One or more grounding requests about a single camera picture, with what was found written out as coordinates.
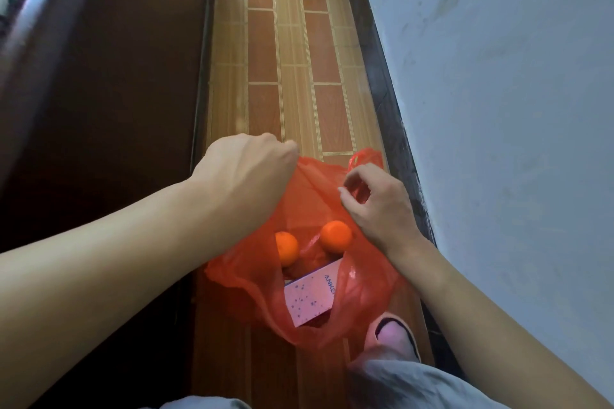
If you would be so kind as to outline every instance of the orange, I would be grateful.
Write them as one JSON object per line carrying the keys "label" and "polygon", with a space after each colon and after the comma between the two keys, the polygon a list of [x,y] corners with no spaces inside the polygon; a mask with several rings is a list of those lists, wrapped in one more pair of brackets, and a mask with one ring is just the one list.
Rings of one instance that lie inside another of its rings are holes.
{"label": "orange", "polygon": [[339,220],[328,222],[320,231],[320,244],[333,254],[343,254],[352,244],[352,239],[350,227]]}
{"label": "orange", "polygon": [[277,241],[277,251],[282,267],[291,266],[298,259],[298,241],[296,238],[285,231],[275,233]]}

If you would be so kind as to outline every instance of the wood-patterned floor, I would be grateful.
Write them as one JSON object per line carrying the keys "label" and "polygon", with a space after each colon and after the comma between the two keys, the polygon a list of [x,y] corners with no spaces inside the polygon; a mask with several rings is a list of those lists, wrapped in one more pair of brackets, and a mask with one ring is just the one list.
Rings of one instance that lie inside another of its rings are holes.
{"label": "wood-patterned floor", "polygon": [[[303,156],[343,166],[356,150],[383,152],[349,0],[216,0],[209,87],[207,145],[269,132],[295,140]],[[225,317],[213,285],[196,277],[192,394],[240,398],[254,409],[346,407],[344,369],[364,333],[318,352],[295,349]],[[390,309],[410,324],[431,364],[409,285]]]}

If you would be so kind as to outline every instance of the hand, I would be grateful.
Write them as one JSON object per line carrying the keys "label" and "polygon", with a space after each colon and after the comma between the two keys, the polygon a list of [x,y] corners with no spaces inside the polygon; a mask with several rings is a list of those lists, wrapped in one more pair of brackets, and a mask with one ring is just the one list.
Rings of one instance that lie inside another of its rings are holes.
{"label": "hand", "polygon": [[229,136],[209,146],[188,182],[206,192],[203,204],[235,243],[271,216],[297,160],[294,141],[281,143],[272,134]]}
{"label": "hand", "polygon": [[[364,204],[358,203],[350,194],[361,182],[371,192]],[[403,183],[380,167],[373,164],[357,166],[348,173],[339,192],[343,206],[364,235],[393,264],[394,256],[402,255],[413,242],[422,238]]]}

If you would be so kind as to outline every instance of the dark tile skirting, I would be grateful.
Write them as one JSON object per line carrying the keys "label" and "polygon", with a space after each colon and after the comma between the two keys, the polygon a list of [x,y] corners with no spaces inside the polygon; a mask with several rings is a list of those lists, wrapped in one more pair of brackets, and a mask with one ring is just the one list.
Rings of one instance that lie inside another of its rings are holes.
{"label": "dark tile skirting", "polygon": [[[424,208],[420,180],[405,134],[401,113],[398,109],[397,97],[394,93],[394,87],[392,87],[386,57],[380,43],[380,35],[373,20],[371,5],[369,0],[349,0],[349,2],[356,23],[358,40],[365,61],[366,75],[380,124],[390,173],[403,181],[410,196],[418,228],[424,236],[435,244],[429,215]],[[436,366],[449,374],[464,379],[464,374],[437,323],[424,304],[422,309]]]}

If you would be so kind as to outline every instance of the gray pants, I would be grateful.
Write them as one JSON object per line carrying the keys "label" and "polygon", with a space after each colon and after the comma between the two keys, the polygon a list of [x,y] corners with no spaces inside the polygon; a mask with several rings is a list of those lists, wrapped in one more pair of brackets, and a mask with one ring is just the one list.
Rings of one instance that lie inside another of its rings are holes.
{"label": "gray pants", "polygon": [[[434,367],[403,360],[379,346],[348,368],[348,399],[355,409],[504,408],[469,383]],[[161,409],[249,409],[238,399],[189,396]]]}

